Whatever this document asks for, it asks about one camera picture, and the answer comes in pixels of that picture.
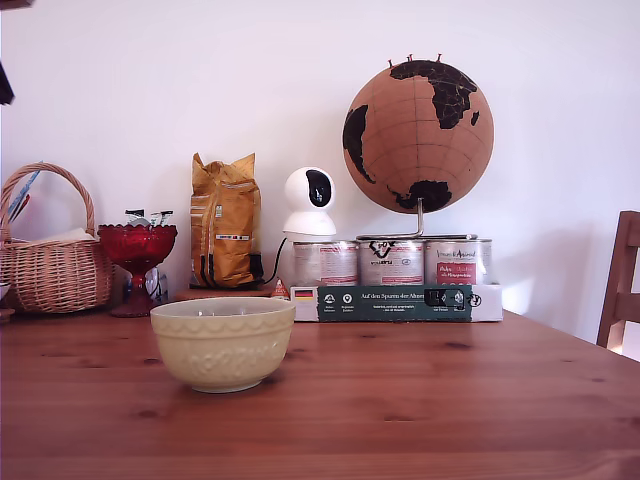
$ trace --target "security camera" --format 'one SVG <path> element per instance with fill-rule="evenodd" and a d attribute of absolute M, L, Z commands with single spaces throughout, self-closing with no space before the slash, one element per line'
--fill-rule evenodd
<path fill-rule="evenodd" d="M 287 204 L 293 213 L 284 224 L 292 242 L 329 242 L 336 226 L 327 215 L 335 202 L 335 186 L 327 172 L 316 167 L 299 168 L 284 185 Z"/>

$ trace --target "basket handle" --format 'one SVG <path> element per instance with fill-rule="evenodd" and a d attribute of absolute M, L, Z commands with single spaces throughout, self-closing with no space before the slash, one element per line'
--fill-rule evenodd
<path fill-rule="evenodd" d="M 84 200 L 84 206 L 87 210 L 87 228 L 85 231 L 89 235 L 94 236 L 95 220 L 93 218 L 93 202 L 91 201 L 89 192 L 87 192 L 87 189 L 82 186 L 80 181 L 74 177 L 71 172 L 54 165 L 53 163 L 30 163 L 16 170 L 2 186 L 2 198 L 0 199 L 0 240 L 4 242 L 11 241 L 11 228 L 9 227 L 9 200 L 11 200 L 11 193 L 13 192 L 14 187 L 22 177 L 38 170 L 57 173 L 61 177 L 69 180 L 71 185 L 78 190 L 82 196 L 82 200 Z"/>

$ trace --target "ceramic bowl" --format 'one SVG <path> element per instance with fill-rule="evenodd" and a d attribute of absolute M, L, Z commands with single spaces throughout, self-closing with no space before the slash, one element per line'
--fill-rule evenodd
<path fill-rule="evenodd" d="M 295 307 L 275 298 L 226 297 L 151 310 L 169 372 L 194 390 L 227 393 L 258 385 L 284 358 Z"/>

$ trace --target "wicker basket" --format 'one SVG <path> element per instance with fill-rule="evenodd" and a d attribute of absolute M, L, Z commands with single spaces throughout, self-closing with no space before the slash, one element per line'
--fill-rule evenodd
<path fill-rule="evenodd" d="M 98 241 L 11 241 L 11 192 L 22 177 L 37 170 L 63 176 L 80 192 L 87 210 L 86 232 L 94 235 L 91 197 L 67 170 L 33 163 L 11 175 L 2 188 L 0 203 L 0 280 L 11 285 L 8 305 L 19 312 L 69 313 L 106 304 L 111 298 L 114 268 Z"/>

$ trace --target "yellow bag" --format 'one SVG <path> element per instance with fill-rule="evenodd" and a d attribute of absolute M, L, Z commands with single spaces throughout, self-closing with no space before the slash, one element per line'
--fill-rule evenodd
<path fill-rule="evenodd" d="M 262 282 L 260 189 L 255 154 L 230 165 L 193 156 L 191 285 L 253 287 Z"/>

